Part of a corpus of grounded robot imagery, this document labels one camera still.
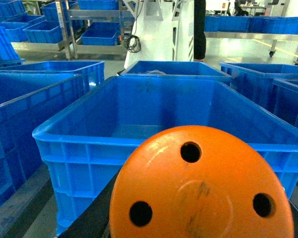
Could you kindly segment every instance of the black cable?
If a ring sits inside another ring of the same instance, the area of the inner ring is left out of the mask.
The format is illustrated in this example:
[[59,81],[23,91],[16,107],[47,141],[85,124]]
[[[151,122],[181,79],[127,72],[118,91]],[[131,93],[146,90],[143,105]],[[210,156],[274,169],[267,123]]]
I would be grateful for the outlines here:
[[140,39],[138,36],[129,35],[124,37],[124,47],[130,53],[138,53],[141,51]]
[[144,2],[141,5],[140,11],[139,11],[139,4],[140,4],[140,0],[138,0],[137,10],[136,10],[135,32],[134,34],[124,37],[124,47],[131,53],[138,53],[141,51],[140,39],[138,36],[136,36],[136,32],[137,32],[137,22],[138,22],[137,19],[140,16],[140,13],[143,9]]

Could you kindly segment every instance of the table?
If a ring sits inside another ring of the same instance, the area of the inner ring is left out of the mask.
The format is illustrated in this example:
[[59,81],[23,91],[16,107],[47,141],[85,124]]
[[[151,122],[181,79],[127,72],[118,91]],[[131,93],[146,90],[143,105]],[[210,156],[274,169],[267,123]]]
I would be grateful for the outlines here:
[[249,11],[249,15],[251,14],[252,10],[254,10],[254,15],[256,13],[256,9],[264,9],[266,11],[266,7],[265,6],[241,6],[242,9],[247,10],[250,9]]

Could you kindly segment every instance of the white wall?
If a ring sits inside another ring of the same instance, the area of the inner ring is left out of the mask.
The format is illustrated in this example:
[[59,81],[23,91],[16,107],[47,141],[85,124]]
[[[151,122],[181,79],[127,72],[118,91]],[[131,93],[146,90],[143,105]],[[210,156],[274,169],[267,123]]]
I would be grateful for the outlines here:
[[286,16],[298,16],[298,0],[291,0]]

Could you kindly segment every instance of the metal shelf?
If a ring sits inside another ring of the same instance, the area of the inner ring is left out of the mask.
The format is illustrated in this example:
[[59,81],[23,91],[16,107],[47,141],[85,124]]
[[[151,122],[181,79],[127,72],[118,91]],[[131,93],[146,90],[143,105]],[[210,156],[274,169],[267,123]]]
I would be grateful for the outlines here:
[[31,42],[11,42],[15,50],[35,51],[35,52],[59,52],[64,49],[66,42],[61,41],[57,44],[31,43]]
[[[129,11],[121,11],[123,18],[133,18],[133,15]],[[69,16],[71,20],[98,20],[101,17],[117,18],[112,22],[120,22],[121,17],[120,10],[79,10],[70,9]]]
[[124,55],[127,49],[122,46],[86,46],[81,44],[79,39],[76,44],[76,52],[78,54],[104,54],[104,55]]
[[205,32],[205,36],[208,38],[298,41],[298,35],[287,35],[287,34],[263,34],[263,33],[243,33],[243,32]]

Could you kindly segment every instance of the black surface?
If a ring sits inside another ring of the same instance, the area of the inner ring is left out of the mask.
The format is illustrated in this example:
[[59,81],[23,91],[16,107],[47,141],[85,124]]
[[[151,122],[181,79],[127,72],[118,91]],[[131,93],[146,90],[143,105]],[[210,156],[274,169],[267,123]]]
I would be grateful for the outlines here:
[[59,238],[102,238],[109,220],[110,198],[117,175],[118,172],[86,211]]
[[[92,202],[87,210],[59,238],[102,238],[109,221],[112,190],[118,173]],[[291,198],[295,238],[298,238],[298,186]]]

